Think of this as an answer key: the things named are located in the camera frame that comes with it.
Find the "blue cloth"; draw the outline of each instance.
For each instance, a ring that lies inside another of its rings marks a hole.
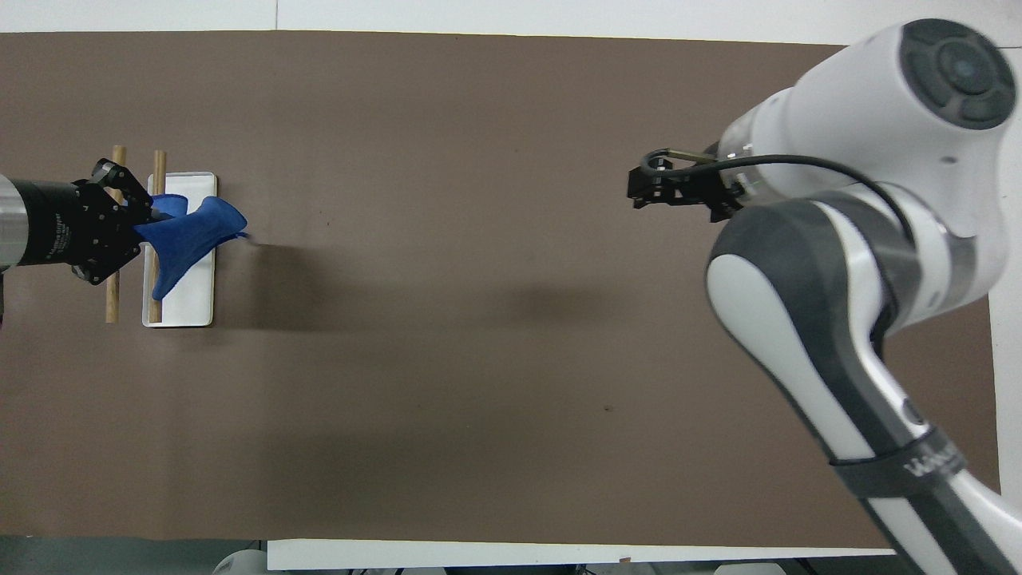
[[[188,198],[177,193],[161,193],[152,196],[152,206],[172,218],[180,218],[188,212]]]
[[[177,200],[168,202],[167,211],[158,206],[156,208],[166,213],[178,210],[178,203]],[[181,277],[214,247],[244,236],[241,230],[246,225],[248,221],[234,205],[211,195],[191,213],[134,226],[135,231],[159,255],[159,273],[152,289],[152,299],[161,301]]]

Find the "brown table surface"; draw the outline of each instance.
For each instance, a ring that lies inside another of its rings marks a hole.
[[[123,323],[65,266],[6,274],[0,532],[883,546],[710,314],[719,225],[634,210],[835,51],[345,33],[0,35],[0,173],[208,170],[262,246],[211,329]],[[987,308],[896,336],[996,486]]]

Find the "wooden dowel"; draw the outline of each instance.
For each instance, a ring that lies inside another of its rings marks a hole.
[[[127,161],[128,149],[123,145],[113,146],[113,153],[110,159],[114,163],[125,164]],[[124,201],[124,193],[120,189],[106,188],[106,193],[110,194],[119,204]],[[106,323],[117,324],[121,320],[121,272],[115,271],[113,275],[106,278]]]
[[[152,192],[149,195],[160,195],[167,188],[167,152],[157,149],[152,154]],[[149,257],[149,267],[145,270],[146,277],[149,278],[149,324],[160,324],[164,322],[164,305],[152,299],[152,289],[156,285],[156,271],[159,269],[159,256],[156,250],[152,249],[152,256]]]

